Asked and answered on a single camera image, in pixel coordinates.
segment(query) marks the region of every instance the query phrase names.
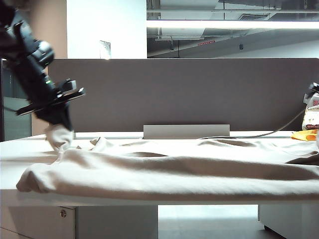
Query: crumpled fabric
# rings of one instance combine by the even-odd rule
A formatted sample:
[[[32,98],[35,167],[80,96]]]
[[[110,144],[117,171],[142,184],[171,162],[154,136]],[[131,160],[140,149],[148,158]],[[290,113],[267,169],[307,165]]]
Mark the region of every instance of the crumpled fabric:
[[[55,151],[65,151],[71,146],[74,131],[68,130],[64,125],[50,124],[44,132],[46,140]]]
[[[99,138],[28,167],[22,192],[131,200],[319,200],[315,141]]]

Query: red sign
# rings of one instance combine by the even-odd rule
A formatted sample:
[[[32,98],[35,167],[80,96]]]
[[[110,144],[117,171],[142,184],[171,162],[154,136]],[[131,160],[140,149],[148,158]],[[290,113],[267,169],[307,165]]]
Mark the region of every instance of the red sign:
[[[206,44],[209,44],[209,43],[214,43],[215,41],[207,41],[207,42],[202,42],[202,43],[199,43],[198,46],[202,46],[202,45],[206,45]]]
[[[319,124],[307,124],[307,125],[306,125],[306,128],[310,128],[310,129],[312,129],[312,128],[319,128]]]

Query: light fixture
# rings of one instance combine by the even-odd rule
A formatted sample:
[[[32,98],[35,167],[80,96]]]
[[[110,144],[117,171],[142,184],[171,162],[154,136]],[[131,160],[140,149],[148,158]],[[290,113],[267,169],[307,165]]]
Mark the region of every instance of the light fixture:
[[[147,20],[147,27],[217,29],[319,29],[318,21]]]

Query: robotic arm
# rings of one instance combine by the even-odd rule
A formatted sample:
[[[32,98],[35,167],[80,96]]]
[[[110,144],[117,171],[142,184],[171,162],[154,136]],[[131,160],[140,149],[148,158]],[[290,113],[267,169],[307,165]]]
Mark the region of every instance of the robotic arm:
[[[84,89],[76,89],[75,81],[69,79],[57,86],[53,83],[44,70],[54,59],[51,46],[35,39],[19,11],[5,5],[3,0],[0,0],[0,57],[8,61],[30,102],[17,115],[35,112],[39,119],[73,130],[68,101],[85,95]]]

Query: cable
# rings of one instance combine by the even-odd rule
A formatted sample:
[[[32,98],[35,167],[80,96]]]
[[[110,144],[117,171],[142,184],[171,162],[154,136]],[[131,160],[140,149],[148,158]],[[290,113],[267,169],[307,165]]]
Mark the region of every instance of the cable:
[[[225,1],[223,1],[223,9],[225,10]]]
[[[306,111],[306,109],[303,109],[300,113],[298,113],[291,121],[289,121],[287,124],[285,124],[284,126],[280,127],[279,129],[272,131],[270,133],[264,133],[264,134],[260,134],[260,135],[254,135],[254,136],[212,136],[212,137],[204,137],[204,138],[199,138],[199,139],[209,139],[209,138],[230,138],[230,139],[237,139],[237,138],[258,138],[258,137],[262,137],[262,136],[266,136],[266,135],[270,135],[272,133],[276,133],[284,128],[286,128],[288,125],[290,125],[293,121],[295,121],[302,113],[304,113]]]
[[[13,109],[8,108],[8,107],[5,107],[5,106],[3,106],[3,108],[4,108],[5,110],[7,110],[7,111],[10,111],[10,112],[16,112],[16,110],[13,110]]]

